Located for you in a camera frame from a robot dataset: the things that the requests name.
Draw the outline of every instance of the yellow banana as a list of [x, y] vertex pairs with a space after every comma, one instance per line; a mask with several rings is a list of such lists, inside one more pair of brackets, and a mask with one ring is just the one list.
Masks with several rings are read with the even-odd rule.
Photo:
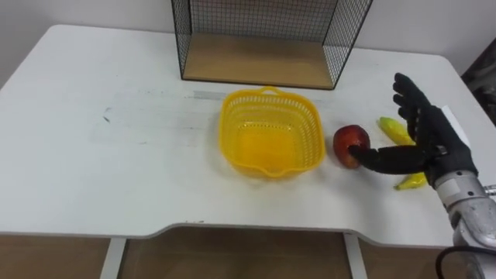
[[397, 145], [415, 145], [406, 128], [395, 119], [381, 117], [379, 127]]
[[[407, 129], [395, 119], [381, 117], [377, 122], [381, 130], [397, 145], [415, 145], [415, 142], [408, 135]], [[407, 176], [400, 184], [394, 186], [396, 190], [406, 190], [420, 188], [425, 185], [427, 179], [424, 173], [417, 173]]]

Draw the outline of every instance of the table leg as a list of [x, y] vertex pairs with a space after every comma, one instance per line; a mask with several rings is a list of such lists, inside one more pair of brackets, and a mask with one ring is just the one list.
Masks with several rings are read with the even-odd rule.
[[100, 279], [117, 279], [121, 267], [122, 255], [126, 247], [125, 238], [112, 238], [108, 244], [107, 256], [103, 262]]
[[358, 237], [350, 233], [344, 233], [343, 235], [352, 279], [367, 279], [367, 271], [365, 270], [365, 263], [363, 263]]

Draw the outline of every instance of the black metal frame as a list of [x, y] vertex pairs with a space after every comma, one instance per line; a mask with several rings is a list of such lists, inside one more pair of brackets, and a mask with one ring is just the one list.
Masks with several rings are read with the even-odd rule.
[[264, 36], [322, 42], [334, 89], [372, 1], [171, 0], [181, 78], [193, 33]]

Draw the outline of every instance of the basket handle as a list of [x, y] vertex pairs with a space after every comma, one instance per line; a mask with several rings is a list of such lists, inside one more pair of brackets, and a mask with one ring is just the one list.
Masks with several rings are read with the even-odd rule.
[[260, 94], [260, 95], [267, 94], [267, 93], [270, 94], [270, 92], [275, 93], [276, 95], [288, 95], [288, 93], [281, 91], [278, 88], [275, 88], [274, 86], [264, 86], [264, 87], [255, 91], [255, 93]]

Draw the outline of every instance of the red apple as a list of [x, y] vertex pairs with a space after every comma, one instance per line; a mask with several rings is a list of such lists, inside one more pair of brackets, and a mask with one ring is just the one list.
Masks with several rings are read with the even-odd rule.
[[367, 149], [370, 148], [369, 135], [362, 127], [358, 125], [349, 125], [336, 131], [332, 142], [334, 154], [339, 162], [349, 169], [360, 166], [360, 163], [348, 152], [348, 147], [352, 145], [361, 146]]

